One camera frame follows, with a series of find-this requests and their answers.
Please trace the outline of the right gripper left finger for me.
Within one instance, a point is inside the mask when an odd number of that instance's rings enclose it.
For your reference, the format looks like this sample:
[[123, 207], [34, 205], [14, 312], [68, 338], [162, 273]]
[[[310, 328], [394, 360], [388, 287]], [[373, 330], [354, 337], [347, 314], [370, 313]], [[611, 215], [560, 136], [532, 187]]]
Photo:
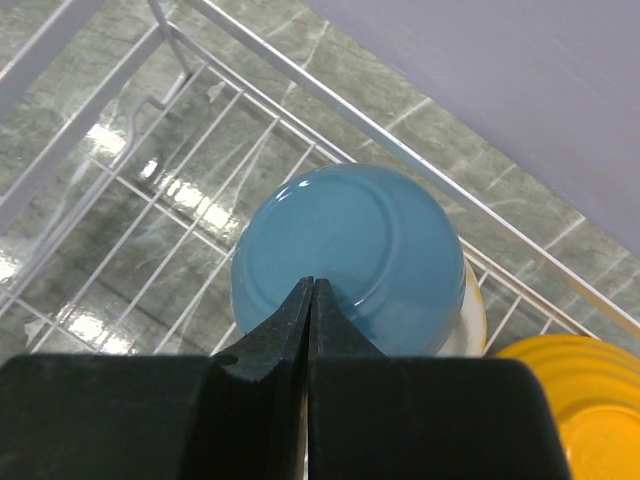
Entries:
[[213, 356], [30, 354], [1, 368], [5, 479], [299, 479], [314, 282]]

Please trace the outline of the patterned white blue bowl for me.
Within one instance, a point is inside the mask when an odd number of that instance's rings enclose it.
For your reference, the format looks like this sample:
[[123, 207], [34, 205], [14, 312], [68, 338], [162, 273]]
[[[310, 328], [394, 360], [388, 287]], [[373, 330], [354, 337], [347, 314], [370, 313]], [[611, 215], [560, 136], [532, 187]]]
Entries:
[[482, 357], [487, 345], [487, 318], [477, 278], [465, 261], [466, 287], [460, 318], [438, 352], [444, 357]]

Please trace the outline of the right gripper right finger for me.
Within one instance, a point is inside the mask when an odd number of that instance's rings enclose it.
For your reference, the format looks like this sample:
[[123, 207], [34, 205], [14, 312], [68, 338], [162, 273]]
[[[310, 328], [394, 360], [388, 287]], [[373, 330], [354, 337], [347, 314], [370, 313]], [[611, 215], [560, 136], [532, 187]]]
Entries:
[[382, 354], [315, 283], [312, 479], [566, 479], [550, 407], [517, 360]]

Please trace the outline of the white wire dish rack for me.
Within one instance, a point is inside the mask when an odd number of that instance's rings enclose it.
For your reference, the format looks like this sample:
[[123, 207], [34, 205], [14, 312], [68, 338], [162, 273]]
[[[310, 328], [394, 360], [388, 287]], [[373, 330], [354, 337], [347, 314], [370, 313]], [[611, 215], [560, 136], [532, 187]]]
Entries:
[[1, 355], [214, 354], [281, 184], [404, 173], [461, 237], [494, 353], [639, 350], [639, 260], [301, 1], [1, 5]]

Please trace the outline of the dark blue bowl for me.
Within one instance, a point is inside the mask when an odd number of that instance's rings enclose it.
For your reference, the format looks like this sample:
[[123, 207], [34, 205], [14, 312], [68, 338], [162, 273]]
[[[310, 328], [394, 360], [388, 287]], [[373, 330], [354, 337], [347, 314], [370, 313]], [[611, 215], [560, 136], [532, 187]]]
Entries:
[[439, 203], [395, 170], [337, 164], [292, 178], [257, 209], [231, 266], [239, 329], [254, 330], [304, 277], [380, 351], [434, 355], [465, 291], [458, 236]]

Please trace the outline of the large orange bowl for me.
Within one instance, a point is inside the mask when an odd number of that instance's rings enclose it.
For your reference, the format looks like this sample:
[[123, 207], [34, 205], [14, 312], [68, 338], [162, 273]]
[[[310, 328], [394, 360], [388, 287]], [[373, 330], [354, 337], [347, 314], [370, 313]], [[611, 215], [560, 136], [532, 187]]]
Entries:
[[639, 477], [639, 358], [610, 343], [545, 334], [502, 349], [541, 383], [574, 479]]

